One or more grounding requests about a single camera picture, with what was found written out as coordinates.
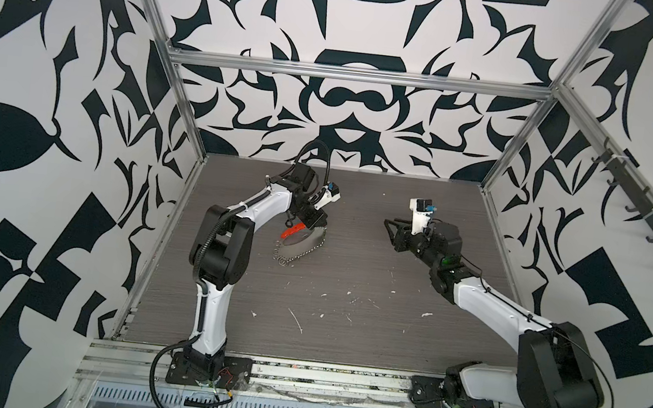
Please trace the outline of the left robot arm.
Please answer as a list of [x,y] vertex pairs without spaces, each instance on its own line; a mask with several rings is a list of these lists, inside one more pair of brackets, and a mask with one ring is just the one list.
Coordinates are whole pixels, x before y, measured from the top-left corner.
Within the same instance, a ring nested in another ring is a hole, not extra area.
[[289,265],[324,245],[328,216],[325,207],[341,199],[340,188],[328,179],[318,186],[314,169],[295,164],[246,200],[229,207],[211,206],[190,249],[197,312],[182,360],[208,375],[223,366],[227,313],[234,286],[248,270],[256,233],[281,215],[288,219],[274,248],[274,259]]

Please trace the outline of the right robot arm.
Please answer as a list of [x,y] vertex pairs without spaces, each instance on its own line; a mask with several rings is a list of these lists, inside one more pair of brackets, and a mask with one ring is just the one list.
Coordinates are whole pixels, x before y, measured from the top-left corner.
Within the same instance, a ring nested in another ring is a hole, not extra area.
[[522,408],[612,405],[613,390],[580,329],[533,314],[491,287],[480,267],[463,255],[457,227],[433,220],[417,230],[410,221],[387,219],[384,228],[395,251],[426,265],[441,297],[479,319],[516,355],[512,367],[477,361],[450,367],[436,401],[447,408],[463,408],[470,400]]

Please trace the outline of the aluminium frame back bar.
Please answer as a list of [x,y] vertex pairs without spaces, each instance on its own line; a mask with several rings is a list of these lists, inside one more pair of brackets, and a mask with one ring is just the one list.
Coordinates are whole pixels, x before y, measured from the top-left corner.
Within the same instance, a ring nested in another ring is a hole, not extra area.
[[517,85],[482,80],[461,80],[454,77],[408,74],[366,68],[355,68],[330,64],[313,64],[271,58],[250,58],[226,53],[208,53],[179,48],[168,48],[173,63],[206,67],[225,67],[295,76],[312,76],[372,84],[393,84],[394,86],[428,88],[463,93],[478,93],[495,96],[543,101],[552,95],[549,88],[531,85]]

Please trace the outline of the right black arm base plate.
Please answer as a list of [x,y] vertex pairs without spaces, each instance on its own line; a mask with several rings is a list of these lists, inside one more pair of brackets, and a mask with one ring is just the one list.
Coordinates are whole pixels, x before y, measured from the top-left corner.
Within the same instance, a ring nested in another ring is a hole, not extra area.
[[495,408],[491,400],[469,397],[457,380],[450,377],[413,375],[408,392],[414,408]]

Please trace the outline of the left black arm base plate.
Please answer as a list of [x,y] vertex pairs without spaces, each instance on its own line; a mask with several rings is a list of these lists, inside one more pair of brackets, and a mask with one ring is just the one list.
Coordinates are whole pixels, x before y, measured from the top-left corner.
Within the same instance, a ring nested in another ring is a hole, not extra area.
[[183,349],[172,355],[166,374],[168,384],[237,388],[249,382],[254,360],[217,355],[205,355],[194,349]]

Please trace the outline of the aluminium front rail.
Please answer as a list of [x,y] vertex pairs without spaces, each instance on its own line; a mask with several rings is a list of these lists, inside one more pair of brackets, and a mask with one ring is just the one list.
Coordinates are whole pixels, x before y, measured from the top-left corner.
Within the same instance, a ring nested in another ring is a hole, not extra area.
[[[74,372],[75,378],[146,385],[159,345],[95,340]],[[230,366],[212,379],[180,383],[185,389],[226,389],[237,395],[364,408],[446,408],[441,402],[416,407],[413,373],[276,357],[232,354]],[[470,408],[522,408],[474,402]]]

